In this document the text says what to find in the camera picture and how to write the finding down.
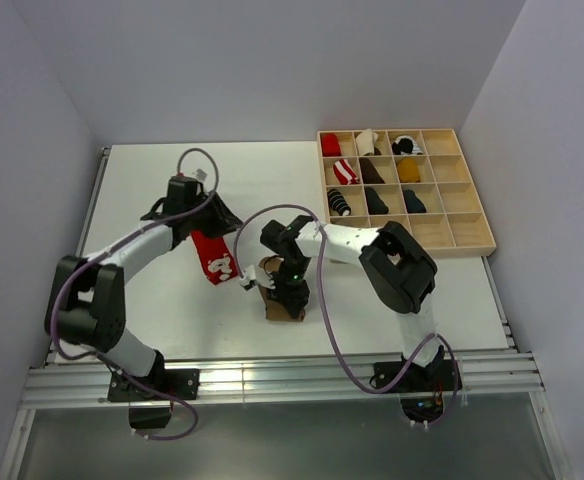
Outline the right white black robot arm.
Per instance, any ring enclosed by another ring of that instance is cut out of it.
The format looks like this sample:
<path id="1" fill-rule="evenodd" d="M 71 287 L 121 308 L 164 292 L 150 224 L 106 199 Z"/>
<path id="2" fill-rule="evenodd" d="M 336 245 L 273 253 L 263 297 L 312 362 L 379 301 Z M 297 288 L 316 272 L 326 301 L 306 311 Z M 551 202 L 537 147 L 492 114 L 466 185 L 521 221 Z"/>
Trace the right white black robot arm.
<path id="1" fill-rule="evenodd" d="M 443 346 L 435 340 L 421 342 L 436 332 L 432 293 L 438 268 L 430 255 L 400 223 L 381 228 L 339 224 L 317 227 L 311 217 L 300 215 L 285 226 L 270 221 L 260 242 L 274 253 L 259 268 L 270 284 L 259 287 L 268 320 L 302 320 L 310 289 L 305 280 L 313 258 L 319 257 L 322 240 L 328 260 L 360 266 L 383 305 L 397 314 L 404 341 L 407 383 L 424 390 L 434 383 L 443 365 Z"/>

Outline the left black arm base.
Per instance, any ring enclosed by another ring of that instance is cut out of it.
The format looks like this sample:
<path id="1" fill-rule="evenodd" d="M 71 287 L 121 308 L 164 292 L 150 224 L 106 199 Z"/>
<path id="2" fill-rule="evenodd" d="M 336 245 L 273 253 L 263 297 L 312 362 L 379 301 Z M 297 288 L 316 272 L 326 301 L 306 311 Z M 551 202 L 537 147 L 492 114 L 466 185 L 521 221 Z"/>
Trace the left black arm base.
<path id="1" fill-rule="evenodd" d="M 107 401 L 114 404 L 128 404 L 128 420 L 131 428 L 148 433 L 155 433 L 165 428 L 172 418 L 174 407 L 180 401 L 195 400 L 200 385 L 200 370 L 193 368 L 168 369 L 164 383 L 153 390 L 160 395 L 149 392 L 131 383 L 125 376 L 113 372 L 107 393 Z M 164 407 L 141 406 L 136 403 L 168 401 Z"/>

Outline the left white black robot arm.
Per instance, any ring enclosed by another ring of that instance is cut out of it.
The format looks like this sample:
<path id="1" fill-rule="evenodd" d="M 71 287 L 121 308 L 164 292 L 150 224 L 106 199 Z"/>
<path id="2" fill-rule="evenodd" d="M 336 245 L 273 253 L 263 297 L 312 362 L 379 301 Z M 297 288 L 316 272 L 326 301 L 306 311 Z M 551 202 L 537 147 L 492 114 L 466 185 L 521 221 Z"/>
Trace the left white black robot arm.
<path id="1" fill-rule="evenodd" d="M 241 226 L 220 196 L 195 178 L 170 178 L 165 196 L 141 217 L 136 231 L 88 256 L 59 260 L 44 329 L 51 340 L 86 347 L 106 364 L 131 376 L 131 388 L 144 399 L 167 389 L 161 352 L 126 327 L 125 287 L 142 269 L 194 234 L 221 240 Z"/>

